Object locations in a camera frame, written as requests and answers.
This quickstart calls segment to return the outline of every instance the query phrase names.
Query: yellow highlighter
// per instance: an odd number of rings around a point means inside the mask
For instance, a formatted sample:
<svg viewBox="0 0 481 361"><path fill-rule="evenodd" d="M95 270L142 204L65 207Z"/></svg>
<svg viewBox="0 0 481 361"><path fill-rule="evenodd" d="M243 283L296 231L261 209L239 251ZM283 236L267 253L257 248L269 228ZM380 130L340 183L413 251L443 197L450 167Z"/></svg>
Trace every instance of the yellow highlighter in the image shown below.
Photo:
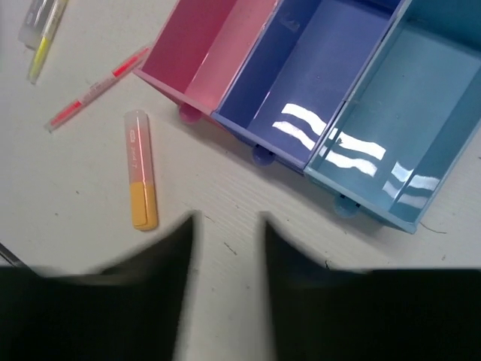
<svg viewBox="0 0 481 361"><path fill-rule="evenodd" d="M134 228L150 231L159 224L153 179L149 118L143 111L125 115L130 199Z"/></svg>
<svg viewBox="0 0 481 361"><path fill-rule="evenodd" d="M56 30L59 27L60 19L62 18L67 3L68 0L56 0L55 4L52 6L52 10L50 11L42 32L40 45L38 45L37 51L35 52L32 60L32 64L30 64L28 79L32 84L37 82L38 76L44 67L45 59L47 58L50 46L52 45L53 37L55 36Z"/></svg>

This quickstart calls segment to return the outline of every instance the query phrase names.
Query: white surface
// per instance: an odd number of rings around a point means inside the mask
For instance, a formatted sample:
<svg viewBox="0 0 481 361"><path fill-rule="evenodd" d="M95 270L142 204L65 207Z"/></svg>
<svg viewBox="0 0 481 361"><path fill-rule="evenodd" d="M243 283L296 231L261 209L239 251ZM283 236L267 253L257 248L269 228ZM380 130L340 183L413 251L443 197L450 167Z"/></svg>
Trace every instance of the white surface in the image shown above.
<svg viewBox="0 0 481 361"><path fill-rule="evenodd" d="M416 235L359 216L336 218L332 197L280 165L261 170L216 127L186 128L175 107L134 75L53 135L61 107L155 38L174 0L71 0L37 86L17 41L30 0L0 2L0 242L29 265L81 272L140 247L192 209L204 212L202 252L181 352L192 360L268 357L260 291L258 212L340 267L481 264L481 134ZM151 119L161 227L133 230L123 114Z"/></svg>

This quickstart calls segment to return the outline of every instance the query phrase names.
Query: pen cap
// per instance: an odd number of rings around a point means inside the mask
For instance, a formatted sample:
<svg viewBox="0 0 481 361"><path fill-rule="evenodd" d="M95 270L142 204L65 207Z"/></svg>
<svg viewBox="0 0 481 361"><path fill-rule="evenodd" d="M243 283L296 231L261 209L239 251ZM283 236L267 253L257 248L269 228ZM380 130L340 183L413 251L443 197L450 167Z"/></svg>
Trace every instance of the pen cap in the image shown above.
<svg viewBox="0 0 481 361"><path fill-rule="evenodd" d="M42 32L55 0L32 0L18 35L18 40L34 50L38 48Z"/></svg>
<svg viewBox="0 0 481 361"><path fill-rule="evenodd" d="M149 118L144 111L129 111L125 115L125 122L130 183L152 184Z"/></svg>

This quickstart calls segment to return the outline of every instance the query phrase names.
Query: plastic box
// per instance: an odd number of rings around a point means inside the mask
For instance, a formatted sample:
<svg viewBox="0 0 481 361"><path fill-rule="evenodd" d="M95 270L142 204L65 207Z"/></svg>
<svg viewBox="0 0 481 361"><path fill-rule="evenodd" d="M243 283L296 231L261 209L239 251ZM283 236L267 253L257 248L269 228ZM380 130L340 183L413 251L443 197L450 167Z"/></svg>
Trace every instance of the plastic box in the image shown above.
<svg viewBox="0 0 481 361"><path fill-rule="evenodd" d="M399 0L283 0L213 118L302 172Z"/></svg>
<svg viewBox="0 0 481 361"><path fill-rule="evenodd" d="M277 0L179 0L136 74L182 105L186 121L210 116Z"/></svg>
<svg viewBox="0 0 481 361"><path fill-rule="evenodd" d="M414 233L481 118L481 2L412 0L306 174Z"/></svg>

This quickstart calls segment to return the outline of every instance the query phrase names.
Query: white table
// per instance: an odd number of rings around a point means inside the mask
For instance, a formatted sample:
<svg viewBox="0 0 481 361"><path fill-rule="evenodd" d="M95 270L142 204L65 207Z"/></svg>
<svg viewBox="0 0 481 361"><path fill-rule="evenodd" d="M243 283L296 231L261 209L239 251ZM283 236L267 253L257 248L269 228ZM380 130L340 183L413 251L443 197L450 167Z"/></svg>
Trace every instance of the white table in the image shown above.
<svg viewBox="0 0 481 361"><path fill-rule="evenodd" d="M259 214L270 211L316 258L339 267L481 264L481 134L423 223L408 235L366 216L341 220L332 196L281 165L259 169L250 149L206 122L188 128L174 105L134 75L53 135L61 107L155 38L175 0L71 0L37 86L17 34L30 0L0 3L0 242L29 265L82 272L204 212L196 285L180 352L195 360L264 360ZM161 223L133 230L123 114L151 119Z"/></svg>

